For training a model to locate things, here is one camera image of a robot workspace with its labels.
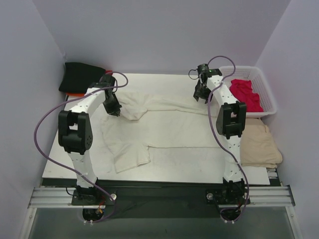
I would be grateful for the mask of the cream white t-shirt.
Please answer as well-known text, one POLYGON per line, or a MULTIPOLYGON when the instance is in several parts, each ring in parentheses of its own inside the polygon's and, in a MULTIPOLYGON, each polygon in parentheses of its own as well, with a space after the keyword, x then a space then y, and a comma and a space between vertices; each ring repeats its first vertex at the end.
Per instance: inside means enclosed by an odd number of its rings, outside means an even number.
POLYGON ((208 115, 217 117, 217 103, 193 98, 121 92, 118 117, 101 118, 104 143, 117 173, 150 162, 149 148, 217 148, 208 115))

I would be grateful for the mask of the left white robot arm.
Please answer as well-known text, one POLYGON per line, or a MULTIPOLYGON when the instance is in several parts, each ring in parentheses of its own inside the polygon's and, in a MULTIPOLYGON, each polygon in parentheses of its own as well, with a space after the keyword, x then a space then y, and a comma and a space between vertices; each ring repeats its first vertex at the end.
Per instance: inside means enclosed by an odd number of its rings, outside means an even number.
POLYGON ((96 183, 90 159, 89 149, 93 144, 93 132, 90 116, 103 105, 107 114, 118 117, 121 105, 113 92, 117 80, 111 75, 104 75, 102 81, 89 87, 85 97, 67 111, 58 115, 58 143, 71 158, 74 169, 77 171, 76 191, 89 205, 97 204, 101 193, 92 184, 96 183))

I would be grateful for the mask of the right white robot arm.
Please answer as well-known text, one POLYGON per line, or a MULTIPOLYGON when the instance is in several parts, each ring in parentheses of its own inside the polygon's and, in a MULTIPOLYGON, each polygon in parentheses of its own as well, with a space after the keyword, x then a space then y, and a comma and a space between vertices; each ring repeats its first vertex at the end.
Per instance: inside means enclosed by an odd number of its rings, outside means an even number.
POLYGON ((246 177, 240 160, 241 136, 245 129, 247 106, 230 92, 219 69, 208 64, 198 65, 197 84, 193 97, 208 104, 209 123, 213 136, 224 151, 225 169, 221 199, 233 203, 239 192, 245 192, 246 177))

